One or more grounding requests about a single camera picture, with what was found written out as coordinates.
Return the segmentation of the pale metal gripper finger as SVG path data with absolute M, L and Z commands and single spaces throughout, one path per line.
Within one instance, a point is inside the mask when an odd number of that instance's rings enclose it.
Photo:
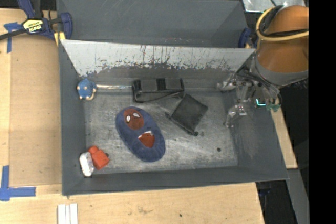
M 234 122 L 240 117 L 246 116 L 247 112 L 243 104 L 235 104 L 233 105 L 227 112 L 225 126 L 227 128 L 232 128 L 234 126 Z
M 216 85 L 216 89 L 219 91 L 232 91 L 236 89 L 237 80 L 235 78 L 224 80 Z

